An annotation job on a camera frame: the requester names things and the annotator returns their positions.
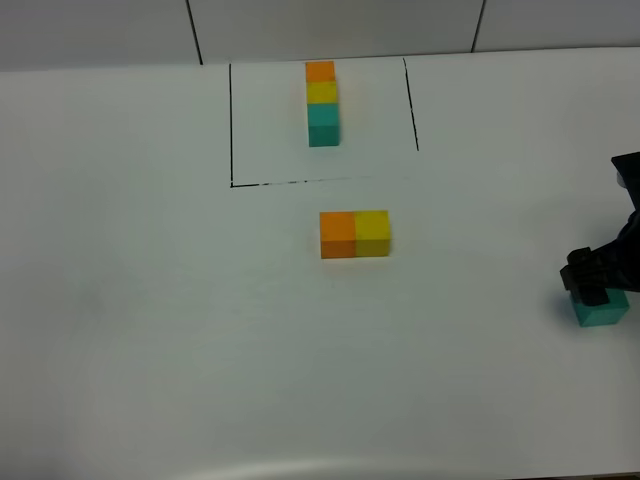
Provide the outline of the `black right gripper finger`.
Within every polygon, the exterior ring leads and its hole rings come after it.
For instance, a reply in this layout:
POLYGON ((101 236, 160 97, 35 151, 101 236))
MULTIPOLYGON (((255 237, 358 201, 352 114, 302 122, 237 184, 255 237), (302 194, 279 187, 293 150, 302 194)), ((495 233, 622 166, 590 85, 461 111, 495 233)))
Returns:
POLYGON ((583 285, 578 287, 579 302, 585 306, 600 306, 610 303, 604 287, 583 285))

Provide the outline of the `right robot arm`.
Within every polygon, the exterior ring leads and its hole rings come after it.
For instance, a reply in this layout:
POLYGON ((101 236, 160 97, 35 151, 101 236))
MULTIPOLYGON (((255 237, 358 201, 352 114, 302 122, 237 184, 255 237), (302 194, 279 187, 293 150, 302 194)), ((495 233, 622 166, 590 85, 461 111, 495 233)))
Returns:
POLYGON ((565 289, 588 307, 608 303, 609 291, 639 291, 639 153, 616 156, 611 162, 634 212, 614 240, 595 250, 573 250, 560 270, 565 289))

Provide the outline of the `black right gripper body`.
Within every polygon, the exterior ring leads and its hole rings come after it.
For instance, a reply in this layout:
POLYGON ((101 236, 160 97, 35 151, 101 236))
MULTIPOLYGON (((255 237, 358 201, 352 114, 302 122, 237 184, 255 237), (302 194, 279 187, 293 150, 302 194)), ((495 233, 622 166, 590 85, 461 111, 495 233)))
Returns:
POLYGON ((611 242, 592 250, 573 250, 560 270, 566 290, 580 288, 639 291, 639 211, 634 211, 611 242))

